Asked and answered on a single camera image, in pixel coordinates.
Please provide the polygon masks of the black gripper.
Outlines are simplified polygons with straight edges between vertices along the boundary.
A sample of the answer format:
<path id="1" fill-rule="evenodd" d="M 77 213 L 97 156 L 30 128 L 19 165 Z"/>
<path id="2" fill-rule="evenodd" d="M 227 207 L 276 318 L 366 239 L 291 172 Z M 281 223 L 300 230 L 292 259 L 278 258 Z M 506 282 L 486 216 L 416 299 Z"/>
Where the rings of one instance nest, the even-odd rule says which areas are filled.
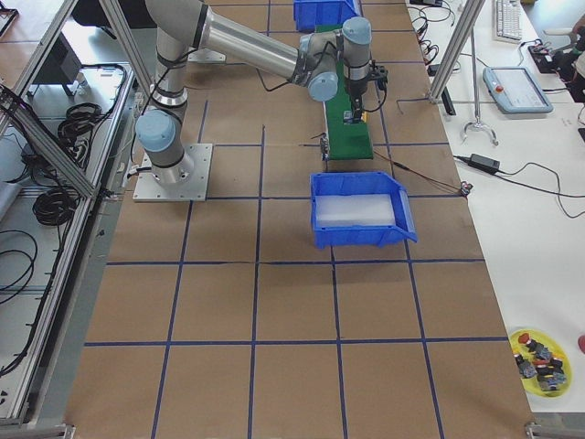
<path id="1" fill-rule="evenodd" d="M 363 100 L 362 96 L 367 92 L 367 85 L 375 82 L 380 91 L 388 89 L 388 70 L 379 66 L 375 61 L 358 66 L 350 67 L 345 65 L 345 88 L 351 97 L 351 123 L 363 121 Z"/>

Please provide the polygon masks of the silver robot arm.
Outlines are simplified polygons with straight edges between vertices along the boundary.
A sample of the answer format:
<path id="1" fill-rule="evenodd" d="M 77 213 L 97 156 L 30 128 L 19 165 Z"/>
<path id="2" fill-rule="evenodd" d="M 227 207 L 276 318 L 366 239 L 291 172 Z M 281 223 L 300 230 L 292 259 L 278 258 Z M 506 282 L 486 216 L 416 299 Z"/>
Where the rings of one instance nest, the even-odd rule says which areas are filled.
<path id="1" fill-rule="evenodd" d="M 330 102 L 340 91 L 347 107 L 327 116 L 329 150 L 333 160 L 370 159 L 373 146 L 359 137 L 368 112 L 363 97 L 371 82 L 384 89 L 387 71 L 371 55 L 372 27 L 362 16 L 340 27 L 301 37 L 292 47 L 218 13 L 203 1 L 148 1 L 146 10 L 157 27 L 156 81 L 152 101 L 135 132 L 151 161 L 152 175 L 162 185 L 186 182 L 195 161 L 181 142 L 187 105 L 185 71 L 192 51 L 210 49 L 256 69 L 278 76 L 286 84 L 305 87 L 317 102 Z"/>

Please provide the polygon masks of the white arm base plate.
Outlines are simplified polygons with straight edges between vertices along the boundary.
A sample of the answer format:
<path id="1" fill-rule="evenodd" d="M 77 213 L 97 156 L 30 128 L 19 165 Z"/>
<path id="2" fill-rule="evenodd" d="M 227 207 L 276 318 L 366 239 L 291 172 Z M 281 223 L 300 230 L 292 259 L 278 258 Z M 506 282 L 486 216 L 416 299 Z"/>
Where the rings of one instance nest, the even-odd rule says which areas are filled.
<path id="1" fill-rule="evenodd" d="M 144 154 L 142 167 L 150 170 L 137 177 L 133 200 L 137 202 L 202 202 L 207 198 L 213 144 L 185 144 L 183 160 L 176 166 L 152 166 Z"/>
<path id="2" fill-rule="evenodd" d="M 190 53 L 187 57 L 188 62 L 197 64 L 225 64 L 227 57 L 214 50 L 202 48 Z"/>

